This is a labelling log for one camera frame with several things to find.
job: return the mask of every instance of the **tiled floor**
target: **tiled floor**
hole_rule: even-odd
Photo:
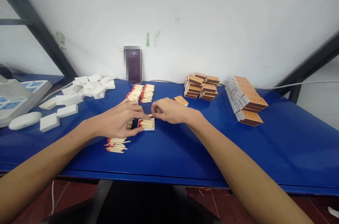
[[[55,181],[55,213],[94,196],[96,185]],[[13,223],[35,224],[48,217],[52,211],[52,186],[50,185]],[[234,195],[227,189],[186,187],[186,193],[225,224],[254,224]],[[339,198],[292,196],[292,199],[315,224],[339,224],[339,219],[329,214],[327,206],[338,210]]]
[[[96,185],[76,182],[54,182],[54,213],[94,196]],[[36,224],[52,212],[52,185],[13,222],[14,224]]]
[[[234,195],[227,189],[186,187],[186,193],[225,224],[255,224]],[[339,224],[339,219],[331,215],[327,207],[339,210],[339,198],[319,196],[292,196],[294,202],[315,224]]]

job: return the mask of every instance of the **pile of matchsticks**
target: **pile of matchsticks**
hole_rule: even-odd
[[[126,98],[131,101],[137,101],[139,102],[139,98],[142,92],[142,89],[144,88],[143,85],[133,85],[132,90],[126,95]]]
[[[118,138],[108,138],[106,146],[107,152],[117,152],[117,153],[124,153],[123,150],[127,150],[125,143],[130,141],[125,141],[126,138],[118,139]]]
[[[138,127],[144,128],[144,131],[154,131],[155,130],[154,118],[151,118],[151,120],[139,119]]]
[[[153,92],[154,92],[154,85],[146,84],[141,92],[141,103],[147,103],[147,102],[152,102],[153,98]]]

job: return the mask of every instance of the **electrical outlet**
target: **electrical outlet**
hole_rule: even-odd
[[[36,89],[36,87],[27,88],[27,89],[30,90],[31,92],[33,92]]]
[[[40,86],[43,82],[40,81],[40,82],[34,82],[32,83],[29,87],[33,87],[33,86]]]
[[[2,96],[1,96],[1,97],[0,97],[0,103],[1,103],[1,102],[5,102],[5,101],[8,101],[8,100],[7,100],[5,97],[2,97]]]
[[[2,108],[0,108],[0,110],[15,108],[19,103],[20,102],[9,102],[5,104]]]

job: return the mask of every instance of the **white cable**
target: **white cable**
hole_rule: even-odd
[[[174,82],[174,81],[169,81],[169,80],[162,80],[162,79],[152,79],[152,80],[147,80],[147,81],[157,81],[157,82],[167,82],[167,83],[175,83],[175,84],[184,84],[185,82]]]
[[[54,214],[54,180],[52,182],[52,212],[51,212],[50,216],[53,215],[53,214]]]
[[[289,85],[284,85],[284,86],[277,86],[277,87],[273,87],[273,88],[259,88],[259,87],[255,87],[255,88],[258,88],[258,89],[278,89],[278,88],[284,88],[284,87],[294,86],[294,85],[313,84],[313,83],[338,83],[338,82],[339,82],[339,80],[309,81],[309,82],[300,82],[300,83],[294,83],[294,84],[289,84]]]

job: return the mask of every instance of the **person's right hand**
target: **person's right hand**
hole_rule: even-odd
[[[151,110],[152,117],[169,123],[187,123],[190,119],[194,119],[196,115],[201,114],[199,111],[185,107],[169,98],[153,102]]]
[[[151,118],[146,115],[136,101],[123,100],[108,111],[85,120],[85,127],[91,130],[92,137],[125,138],[135,136],[143,128],[126,129],[126,123],[132,119]]]

